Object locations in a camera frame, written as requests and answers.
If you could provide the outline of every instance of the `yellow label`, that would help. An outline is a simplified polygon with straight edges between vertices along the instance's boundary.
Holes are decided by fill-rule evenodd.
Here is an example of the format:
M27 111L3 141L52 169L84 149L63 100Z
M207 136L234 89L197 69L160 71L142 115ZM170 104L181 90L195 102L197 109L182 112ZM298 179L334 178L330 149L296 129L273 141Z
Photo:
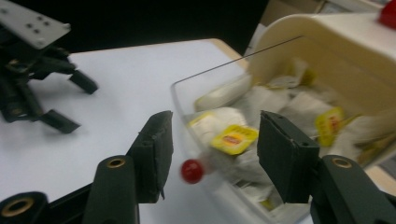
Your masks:
M243 153L258 136L259 131L256 129L233 124L213 138L210 145L229 155L238 155Z
M264 206L268 211L274 210L274 206L269 199L260 202L262 206Z
M301 77L300 85L302 86L311 86L315 79L317 78L317 74L311 69L307 68Z
M315 120L318 129L318 141L321 146L329 147L335 136L342 128L344 111L341 107L333 107L325 113L319 115Z

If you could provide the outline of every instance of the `clear plastic bin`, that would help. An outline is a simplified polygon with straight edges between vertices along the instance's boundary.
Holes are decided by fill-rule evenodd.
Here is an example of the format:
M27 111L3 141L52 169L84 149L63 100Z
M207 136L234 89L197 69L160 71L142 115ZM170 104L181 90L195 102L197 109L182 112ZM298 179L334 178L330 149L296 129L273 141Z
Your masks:
M278 29L280 28L275 25L272 30ZM329 88L336 93L332 104L341 106L346 117L358 114L376 115L381 111L396 108L396 77L389 73L391 69L396 68L395 60L362 46L359 49L359 43L356 42L350 49L345 48L343 51L343 46L347 46L348 41L354 41L343 39L340 35L337 36L338 39L325 43L315 35L298 35L293 32L289 37L280 35L278 40L272 36L274 35L271 32L264 35L256 53L246 58L220 65L173 85L172 92L177 110L183 115L186 127L191 121L191 115L197 112L197 99L224 84L233 83L241 76L251 76L250 82L238 86L241 91L230 88L229 93L233 97L225 97L227 100L221 104L207 105L207 109L230 106L246 93L244 89L268 83L284 69L284 64L291 58L300 58L309 64L317 74L315 85ZM349 52L356 49L359 49L359 52ZM360 63L368 59L361 59L359 53L366 53L365 57L374 57L372 61L378 60L375 62L378 65ZM207 151L215 150L204 147L200 137L187 130L189 128L186 128L185 148L192 158L203 157ZM390 146L389 151L394 148L394 145ZM215 167L215 171L206 175L201 184L219 210L224 211L224 216L230 219L230 223L296 223L308 215L309 204L280 204L274 209L268 209L252 200L228 177L227 168L222 167L222 160L216 157L208 160L211 166Z

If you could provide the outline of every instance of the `small red ball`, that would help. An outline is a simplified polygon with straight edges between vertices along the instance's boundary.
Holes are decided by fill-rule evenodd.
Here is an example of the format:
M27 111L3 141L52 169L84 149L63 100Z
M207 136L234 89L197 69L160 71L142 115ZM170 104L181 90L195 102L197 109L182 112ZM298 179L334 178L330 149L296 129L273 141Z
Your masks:
M381 10L379 21L393 29L396 29L396 0L388 2Z
M204 167L198 160L186 160L181 165L181 177L189 184L198 183L204 176Z

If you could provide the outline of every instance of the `red object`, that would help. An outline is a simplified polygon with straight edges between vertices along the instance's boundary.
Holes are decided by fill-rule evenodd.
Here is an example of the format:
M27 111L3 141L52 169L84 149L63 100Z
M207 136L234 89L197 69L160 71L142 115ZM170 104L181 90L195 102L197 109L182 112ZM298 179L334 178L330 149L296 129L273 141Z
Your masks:
M392 0L382 9L379 22L396 29L396 0Z
M186 160L181 165L181 176L189 184L198 183L204 176L204 167L198 160Z

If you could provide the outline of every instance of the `plastic container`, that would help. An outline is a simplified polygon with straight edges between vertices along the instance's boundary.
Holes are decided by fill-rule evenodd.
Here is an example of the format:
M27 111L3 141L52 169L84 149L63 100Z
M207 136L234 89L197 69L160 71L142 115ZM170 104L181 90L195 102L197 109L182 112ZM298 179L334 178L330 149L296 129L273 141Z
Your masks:
M343 107L347 115L376 115L396 108L395 41L396 32L378 24L374 14L290 16L268 28L256 53L180 80L172 92L177 110L188 126L200 97L241 76L251 76L251 82L238 86L242 91L230 88L228 93L232 96L228 98L218 94L227 99L218 107L228 106L237 94L241 96L245 89L268 83L285 62L300 58L318 75L316 84L336 92L333 104ZM187 130L188 155L205 157L207 147ZM222 167L224 161L207 159L215 171L201 185L230 223L296 223L308 215L309 204L281 204L267 209L227 176Z

